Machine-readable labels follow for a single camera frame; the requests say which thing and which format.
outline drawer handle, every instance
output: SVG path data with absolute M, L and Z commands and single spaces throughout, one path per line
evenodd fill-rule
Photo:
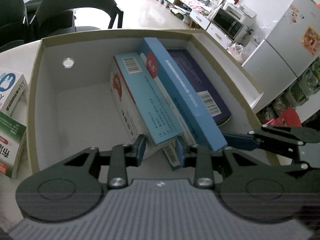
M 222 40 L 219 34 L 215 33 L 215 35 L 218 37 L 219 40 Z

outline blue circular logo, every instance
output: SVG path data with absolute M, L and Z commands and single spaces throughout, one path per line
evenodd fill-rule
M 1 80 L 0 80 L 0 92 L 5 92 L 8 89 L 10 89 L 14 82 L 16 81 L 16 75 L 13 73 L 9 73 L 5 75 Z

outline gray ribbed panel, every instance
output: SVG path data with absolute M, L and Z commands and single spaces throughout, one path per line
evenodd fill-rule
M 62 224 L 23 220 L 11 232 L 14 240 L 304 240 L 312 236 L 296 220 L 263 225 L 228 212 L 209 190 L 188 180 L 134 180 L 110 191 L 98 208 Z

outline red bag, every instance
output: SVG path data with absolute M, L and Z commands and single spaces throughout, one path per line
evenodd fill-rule
M 284 126 L 302 126 L 300 118 L 293 107 L 289 107 L 278 118 L 274 118 L 266 124 Z

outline white tabletop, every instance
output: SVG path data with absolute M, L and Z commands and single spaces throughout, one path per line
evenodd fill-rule
M 39 44 L 40 41 L 34 41 L 0 53 L 0 66 L 23 73 L 29 87 Z M 28 87 L 19 98 L 11 114 L 13 119 L 23 125 L 26 125 L 27 122 Z M 31 176 L 31 169 L 28 162 L 27 149 L 25 148 L 18 168 L 17 179 L 10 179 L 0 174 L 0 227 L 5 231 L 8 231 L 22 219 L 20 209 L 15 200 L 15 191 L 20 182 L 29 176 Z

